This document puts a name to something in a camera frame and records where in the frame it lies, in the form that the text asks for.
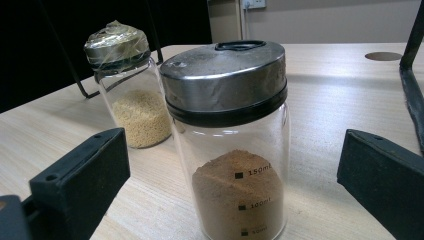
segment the wooden table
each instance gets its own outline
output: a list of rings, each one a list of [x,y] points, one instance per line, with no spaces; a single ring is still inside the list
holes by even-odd
[[[393,239],[344,188],[336,173],[346,129],[380,135],[419,154],[405,106],[399,44],[287,44],[291,155],[288,224],[282,239]],[[196,46],[163,48],[164,58]],[[414,72],[424,89],[423,50]],[[97,90],[92,78],[87,92]],[[88,137],[114,128],[101,96],[69,86],[0,115],[0,195],[30,193],[28,181]],[[92,239],[205,239],[173,139],[128,149],[131,178]]]

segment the glass jar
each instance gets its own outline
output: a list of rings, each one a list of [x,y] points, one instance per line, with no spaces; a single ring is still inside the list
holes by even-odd
[[[160,74],[203,232],[211,239],[276,238],[287,222],[284,48],[206,45],[168,59]]]
[[[84,45],[101,95],[127,145],[147,148],[171,135],[159,72],[143,31],[117,21]]]

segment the brown powder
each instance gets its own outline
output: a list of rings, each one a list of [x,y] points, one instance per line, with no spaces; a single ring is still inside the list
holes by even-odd
[[[271,164],[234,150],[193,174],[193,190],[212,239],[266,240],[283,227],[283,184]]]
[[[112,104],[112,111],[130,147],[149,147],[171,135],[165,104],[155,92],[130,91]]]

